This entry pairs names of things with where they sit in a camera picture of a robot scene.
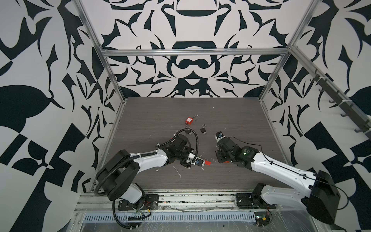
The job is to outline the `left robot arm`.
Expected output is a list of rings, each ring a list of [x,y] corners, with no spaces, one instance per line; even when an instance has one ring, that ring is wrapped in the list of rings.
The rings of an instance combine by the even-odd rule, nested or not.
[[[133,181],[138,173],[180,161],[185,168],[204,167],[209,161],[199,158],[189,139],[175,134],[169,141],[158,144],[154,151],[128,153],[117,152],[96,174],[95,196],[107,196],[109,201],[125,200],[134,206],[142,206],[146,200],[143,189]]]

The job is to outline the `black padlock right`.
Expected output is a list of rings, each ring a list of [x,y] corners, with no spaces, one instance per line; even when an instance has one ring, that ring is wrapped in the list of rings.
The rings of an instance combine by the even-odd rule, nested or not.
[[[202,134],[207,134],[206,128],[207,128],[207,126],[205,124],[203,124],[202,125],[202,128],[200,129],[200,131],[201,131]]]

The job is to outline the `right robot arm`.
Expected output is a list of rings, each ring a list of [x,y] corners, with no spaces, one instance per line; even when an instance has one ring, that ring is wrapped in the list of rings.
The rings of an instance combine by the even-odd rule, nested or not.
[[[278,188],[259,183],[252,193],[237,194],[239,208],[288,206],[305,210],[322,223],[334,224],[341,195],[330,174],[297,169],[265,155],[250,144],[241,148],[222,132],[217,132],[215,139],[218,147],[215,154],[219,163],[230,162],[288,186]]]

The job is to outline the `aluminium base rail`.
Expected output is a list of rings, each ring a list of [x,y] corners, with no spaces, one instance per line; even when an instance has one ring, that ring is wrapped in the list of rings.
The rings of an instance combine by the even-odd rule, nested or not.
[[[112,203],[106,196],[92,193],[81,194],[74,212],[108,211],[112,206],[124,211],[169,209],[175,211],[239,209],[247,208],[289,208],[306,210],[302,203],[304,196],[297,190],[268,187],[268,192],[223,190],[201,191],[194,189],[149,190],[138,203],[130,203],[122,197]]]

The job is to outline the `grey hook rack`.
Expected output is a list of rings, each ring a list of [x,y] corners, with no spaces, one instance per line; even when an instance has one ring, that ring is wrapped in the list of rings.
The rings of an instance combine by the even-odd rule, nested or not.
[[[329,97],[329,103],[340,107],[343,113],[341,117],[349,118],[356,126],[356,133],[363,133],[369,140],[371,140],[371,119],[359,108],[356,103],[351,100],[346,94],[337,87],[333,81],[321,74],[318,69],[315,69],[315,76],[311,83],[319,85],[319,92],[326,93]]]

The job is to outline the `aluminium cage frame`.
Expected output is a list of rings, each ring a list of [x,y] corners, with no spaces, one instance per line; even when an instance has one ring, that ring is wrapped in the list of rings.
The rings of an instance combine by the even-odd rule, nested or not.
[[[314,1],[74,4],[122,100],[104,161],[153,149],[183,127],[199,133],[199,156],[213,162],[218,130],[285,160],[262,98]]]

